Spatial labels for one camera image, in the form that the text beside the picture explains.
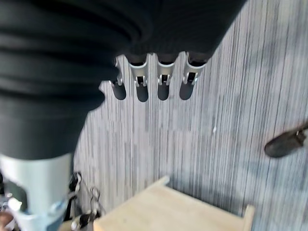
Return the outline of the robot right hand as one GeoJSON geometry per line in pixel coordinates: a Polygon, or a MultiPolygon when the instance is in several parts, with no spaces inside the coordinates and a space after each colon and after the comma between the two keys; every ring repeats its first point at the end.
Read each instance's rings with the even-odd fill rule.
{"type": "Polygon", "coordinates": [[[103,81],[126,96],[124,55],[139,101],[147,55],[168,98],[175,60],[187,53],[180,98],[191,97],[243,0],[3,0],[0,3],[0,168],[8,206],[24,231],[55,231],[64,218],[72,161],[103,81]]]}

